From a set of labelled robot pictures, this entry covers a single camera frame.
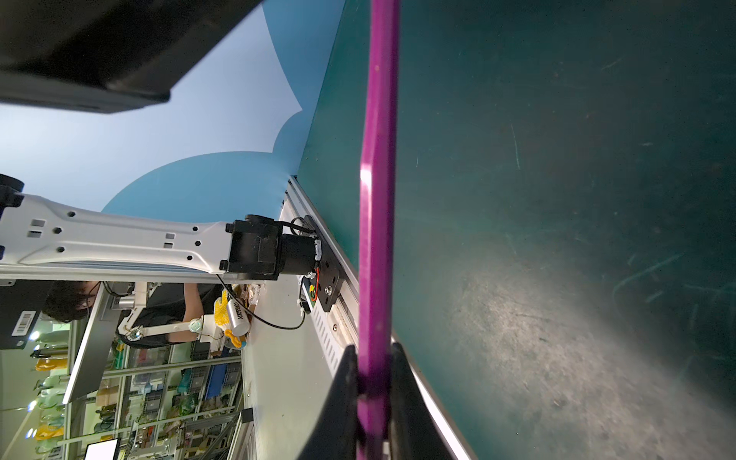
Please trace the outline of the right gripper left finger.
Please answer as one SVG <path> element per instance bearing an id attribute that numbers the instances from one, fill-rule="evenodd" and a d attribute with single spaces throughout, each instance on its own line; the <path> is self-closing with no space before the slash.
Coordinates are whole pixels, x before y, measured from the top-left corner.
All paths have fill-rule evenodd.
<path id="1" fill-rule="evenodd" d="M 358 354 L 344 349 L 327 398 L 299 460 L 355 460 L 358 433 Z"/>

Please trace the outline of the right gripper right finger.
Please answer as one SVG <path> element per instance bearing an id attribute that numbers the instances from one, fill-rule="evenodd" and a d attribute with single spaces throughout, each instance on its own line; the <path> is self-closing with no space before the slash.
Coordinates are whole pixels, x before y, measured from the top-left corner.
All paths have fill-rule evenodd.
<path id="1" fill-rule="evenodd" d="M 389 424 L 392 459 L 452 459 L 425 404 L 404 347 L 392 343 Z"/>

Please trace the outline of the purple toothbrush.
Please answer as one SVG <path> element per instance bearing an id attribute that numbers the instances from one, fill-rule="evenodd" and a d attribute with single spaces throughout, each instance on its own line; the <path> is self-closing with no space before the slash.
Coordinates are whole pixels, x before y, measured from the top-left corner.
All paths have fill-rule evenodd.
<path id="1" fill-rule="evenodd" d="M 398 1 L 370 4 L 370 50 L 360 159 L 360 319 L 356 456 L 380 459 L 387 437 L 400 10 Z"/>

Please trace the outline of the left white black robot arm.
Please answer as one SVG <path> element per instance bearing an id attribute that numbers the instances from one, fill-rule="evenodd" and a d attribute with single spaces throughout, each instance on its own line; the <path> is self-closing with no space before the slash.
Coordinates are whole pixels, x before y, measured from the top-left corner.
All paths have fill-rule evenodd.
<path id="1" fill-rule="evenodd" d="M 275 281 L 308 275 L 322 260 L 314 231 L 291 222 L 248 216 L 233 222 L 181 223 L 125 218 L 27 195 L 22 181 L 1 178 L 1 276 L 15 280 L 99 281 L 98 293 L 121 297 L 116 282 L 135 285 L 130 315 L 118 332 L 129 341 L 189 330 L 209 342 L 245 332 L 246 308 L 229 310 L 231 328 L 210 315 L 184 323 L 136 325 L 161 283 Z"/>

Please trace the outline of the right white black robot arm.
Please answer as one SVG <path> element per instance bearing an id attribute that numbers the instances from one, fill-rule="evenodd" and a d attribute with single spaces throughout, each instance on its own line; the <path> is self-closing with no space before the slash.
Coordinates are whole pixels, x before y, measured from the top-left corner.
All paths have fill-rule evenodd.
<path id="1" fill-rule="evenodd" d="M 172 88 L 257 5 L 253 1 L 5 1 L 1 99 L 97 113 L 168 101 Z M 360 320 L 344 350 L 304 459 L 454 459 L 453 432 L 424 396 L 391 339 L 395 162 L 400 55 L 397 1 L 371 5 L 360 163 Z M 20 279 L 98 280 L 100 319 L 132 282 L 140 314 L 152 281 L 204 276 L 275 280 L 324 275 L 325 232 L 250 216 L 181 223 L 123 218 L 27 195 L 1 179 L 1 273 Z"/>

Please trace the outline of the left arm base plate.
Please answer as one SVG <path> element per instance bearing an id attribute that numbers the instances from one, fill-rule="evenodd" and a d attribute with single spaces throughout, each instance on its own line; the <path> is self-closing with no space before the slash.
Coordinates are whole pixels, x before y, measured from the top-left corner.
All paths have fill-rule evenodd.
<path id="1" fill-rule="evenodd" d="M 320 241 L 321 258 L 316 265 L 314 276 L 311 277 L 316 278 L 318 291 L 318 304 L 315 309 L 319 307 L 325 314 L 329 314 L 339 298 L 346 273 L 328 240 L 328 235 L 318 228 L 316 220 L 307 215 L 304 222 L 308 228 L 315 231 L 316 239 Z"/>

